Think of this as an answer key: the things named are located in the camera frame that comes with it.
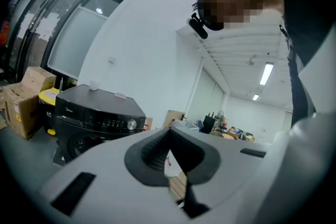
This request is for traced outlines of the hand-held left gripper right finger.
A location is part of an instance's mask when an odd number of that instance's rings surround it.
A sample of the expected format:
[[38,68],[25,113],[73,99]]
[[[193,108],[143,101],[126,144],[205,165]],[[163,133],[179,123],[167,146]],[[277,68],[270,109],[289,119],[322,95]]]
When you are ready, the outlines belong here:
[[257,170],[269,148],[170,128],[170,189],[180,211],[192,219],[214,209]]

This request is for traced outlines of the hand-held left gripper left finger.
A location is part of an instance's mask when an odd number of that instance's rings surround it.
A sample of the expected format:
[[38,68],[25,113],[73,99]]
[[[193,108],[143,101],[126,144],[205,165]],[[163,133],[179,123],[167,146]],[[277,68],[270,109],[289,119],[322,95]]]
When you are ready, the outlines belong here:
[[73,159],[40,189],[55,217],[70,223],[187,223],[156,160],[155,129],[97,145]]

